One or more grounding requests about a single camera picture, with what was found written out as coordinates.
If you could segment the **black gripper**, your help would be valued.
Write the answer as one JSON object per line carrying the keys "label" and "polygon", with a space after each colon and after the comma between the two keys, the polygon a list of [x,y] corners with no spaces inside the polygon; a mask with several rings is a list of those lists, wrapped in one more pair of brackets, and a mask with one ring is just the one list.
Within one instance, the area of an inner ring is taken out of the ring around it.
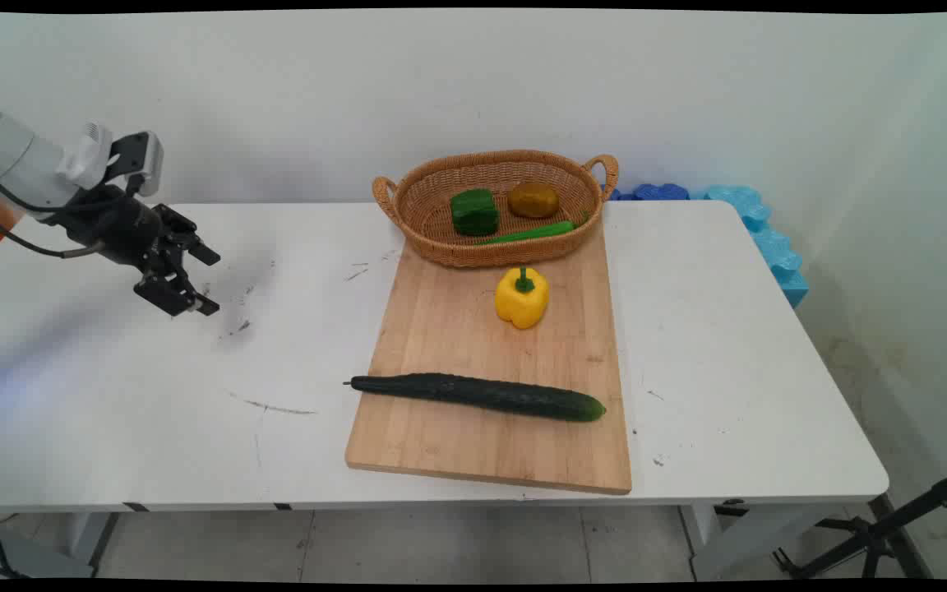
{"label": "black gripper", "polygon": [[76,199],[55,214],[55,224],[76,243],[98,246],[103,257],[146,275],[134,285],[136,295],[170,317],[188,312],[211,316],[220,310],[187,278],[162,276],[177,270],[184,252],[207,266],[220,261],[221,255],[203,243],[194,221],[166,205],[149,207],[136,199],[136,190],[116,185],[81,190]]}

